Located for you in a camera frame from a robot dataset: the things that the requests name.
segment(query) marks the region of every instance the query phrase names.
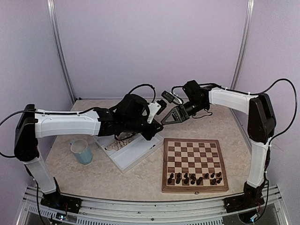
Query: chessboard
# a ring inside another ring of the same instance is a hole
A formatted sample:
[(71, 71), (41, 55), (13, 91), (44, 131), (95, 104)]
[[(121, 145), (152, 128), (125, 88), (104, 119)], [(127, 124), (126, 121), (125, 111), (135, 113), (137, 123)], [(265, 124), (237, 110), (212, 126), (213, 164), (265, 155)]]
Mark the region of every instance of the chessboard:
[(218, 140), (164, 140), (164, 193), (215, 193), (228, 191)]

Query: chess piece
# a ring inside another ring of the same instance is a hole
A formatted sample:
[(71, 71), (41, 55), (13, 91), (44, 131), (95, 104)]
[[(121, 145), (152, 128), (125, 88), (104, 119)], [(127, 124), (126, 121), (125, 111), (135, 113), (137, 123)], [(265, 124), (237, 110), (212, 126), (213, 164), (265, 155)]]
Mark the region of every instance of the chess piece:
[(221, 180), (222, 180), (222, 177), (220, 177), (218, 180), (217, 180), (217, 183), (221, 183)]
[(214, 178), (212, 181), (211, 181), (211, 185), (215, 185), (216, 184), (216, 182), (217, 182), (217, 179), (216, 178)]
[(203, 180), (203, 177), (199, 177), (199, 179), (197, 180), (197, 185), (200, 185), (202, 180)]
[(186, 179), (183, 181), (184, 184), (188, 184), (189, 178), (186, 177)]
[(181, 180), (181, 178), (180, 178), (180, 177), (177, 177), (177, 179), (176, 179), (176, 184), (179, 184), (179, 183), (180, 183), (180, 180)]

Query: cup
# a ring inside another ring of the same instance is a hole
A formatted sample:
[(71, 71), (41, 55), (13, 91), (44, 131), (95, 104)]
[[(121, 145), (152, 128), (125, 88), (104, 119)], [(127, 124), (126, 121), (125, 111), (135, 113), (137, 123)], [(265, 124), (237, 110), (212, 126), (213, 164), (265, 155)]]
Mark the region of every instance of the cup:
[(79, 139), (74, 142), (70, 142), (71, 152), (73, 152), (76, 159), (84, 165), (91, 163), (92, 153), (90, 152), (88, 143), (86, 140)]

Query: marble tabletop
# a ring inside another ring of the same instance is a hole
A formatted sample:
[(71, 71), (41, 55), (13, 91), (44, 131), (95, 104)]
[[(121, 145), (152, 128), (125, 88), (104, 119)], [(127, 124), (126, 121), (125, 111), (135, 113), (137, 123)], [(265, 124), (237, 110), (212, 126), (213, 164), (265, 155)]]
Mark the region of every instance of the marble tabletop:
[[(93, 106), (108, 108), (120, 100), (78, 100), (72, 110)], [(169, 105), (160, 121), (174, 107)], [(211, 106), (212, 116), (192, 119), (181, 124), (165, 126), (159, 134), (172, 138), (218, 139), (224, 158), (229, 190), (209, 194), (166, 194), (161, 192), (163, 147), (157, 149), (125, 174), (111, 162), (96, 145), (92, 136), (58, 136), (46, 159), (50, 173), (56, 178), (63, 193), (128, 201), (176, 201), (231, 195), (243, 191), (250, 169), (251, 155), (229, 109)], [(88, 165), (80, 164), (70, 151), (70, 142), (85, 139), (93, 155)]]

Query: white plastic box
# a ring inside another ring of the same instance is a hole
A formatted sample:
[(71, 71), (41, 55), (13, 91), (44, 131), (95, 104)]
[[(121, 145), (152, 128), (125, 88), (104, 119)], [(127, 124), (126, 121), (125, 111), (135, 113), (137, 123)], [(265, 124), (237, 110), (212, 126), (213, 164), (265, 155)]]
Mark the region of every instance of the white plastic box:
[(135, 135), (132, 142), (120, 150), (105, 150), (115, 142), (114, 136), (94, 137), (97, 145), (108, 155), (112, 162), (122, 173), (126, 173), (143, 159), (155, 152), (163, 145), (164, 138), (156, 134), (151, 141), (147, 141), (142, 135)]

